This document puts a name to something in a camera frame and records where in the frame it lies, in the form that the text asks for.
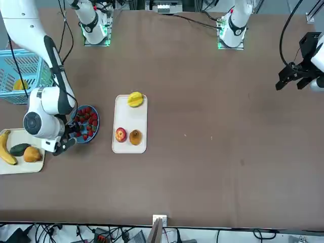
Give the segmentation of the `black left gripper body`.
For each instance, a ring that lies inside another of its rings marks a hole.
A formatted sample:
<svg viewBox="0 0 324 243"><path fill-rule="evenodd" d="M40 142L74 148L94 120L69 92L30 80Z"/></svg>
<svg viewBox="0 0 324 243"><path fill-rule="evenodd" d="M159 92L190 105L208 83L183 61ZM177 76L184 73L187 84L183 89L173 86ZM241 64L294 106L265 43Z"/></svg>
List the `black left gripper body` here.
<svg viewBox="0 0 324 243"><path fill-rule="evenodd" d="M307 32L300 40L300 50L303 58L300 63L301 66L307 66L310 64L310 60L315 53L320 35L321 32Z"/></svg>

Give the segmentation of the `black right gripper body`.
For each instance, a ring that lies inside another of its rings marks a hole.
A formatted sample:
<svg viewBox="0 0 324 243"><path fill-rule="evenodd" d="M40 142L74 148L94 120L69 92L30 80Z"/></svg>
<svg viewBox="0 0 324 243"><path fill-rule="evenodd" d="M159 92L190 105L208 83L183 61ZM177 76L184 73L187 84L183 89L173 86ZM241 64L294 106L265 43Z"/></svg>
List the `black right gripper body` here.
<svg viewBox="0 0 324 243"><path fill-rule="evenodd" d="M70 134L72 134L72 128L65 126L63 135L60 137L59 141L55 143L55 151L52 152L53 156L62 154L76 143L76 138L71 137Z"/></svg>

